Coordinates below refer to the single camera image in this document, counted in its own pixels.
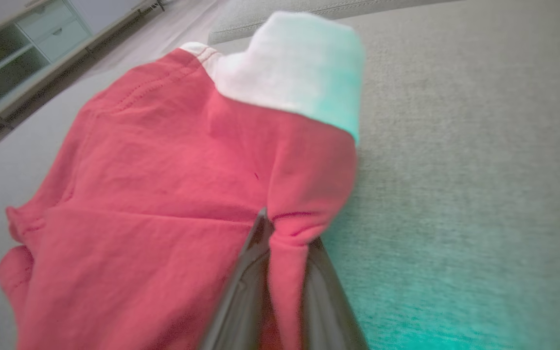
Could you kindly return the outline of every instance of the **floor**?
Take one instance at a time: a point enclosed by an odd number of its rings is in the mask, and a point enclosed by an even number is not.
[[[211,26],[226,1],[164,0],[165,12],[156,7],[124,26],[93,48],[92,55],[76,62],[7,119],[12,127],[18,126],[58,93],[89,75],[116,66],[135,66],[155,60],[185,42],[206,43]],[[13,132],[0,125],[0,141]]]

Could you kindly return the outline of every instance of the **cabinet drawer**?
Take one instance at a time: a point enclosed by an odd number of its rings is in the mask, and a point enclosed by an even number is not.
[[[16,24],[31,40],[36,41],[71,17],[73,14],[66,4],[62,0],[55,0],[34,9]]]
[[[55,62],[87,37],[85,29],[75,20],[53,31],[49,37],[38,43],[38,47],[51,62]]]

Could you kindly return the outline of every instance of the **gray sofa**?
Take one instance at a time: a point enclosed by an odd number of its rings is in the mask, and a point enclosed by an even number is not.
[[[358,181],[324,241],[371,348],[560,350],[560,0],[232,0],[210,42],[241,51],[278,9],[354,27],[367,52]],[[120,74],[0,144],[0,257],[4,206],[31,197],[74,111]],[[13,343],[0,294],[0,349]]]

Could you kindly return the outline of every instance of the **red garment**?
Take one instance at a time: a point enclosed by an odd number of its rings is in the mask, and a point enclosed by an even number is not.
[[[0,263],[18,349],[195,349],[266,206],[278,330],[298,349],[307,244],[355,169],[349,133],[220,95],[187,51],[132,69],[81,109],[34,197],[7,209],[23,244]]]

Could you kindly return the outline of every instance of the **cabinet door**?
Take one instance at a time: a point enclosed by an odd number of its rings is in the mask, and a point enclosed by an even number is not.
[[[116,22],[131,11],[133,0],[70,0],[93,34]]]

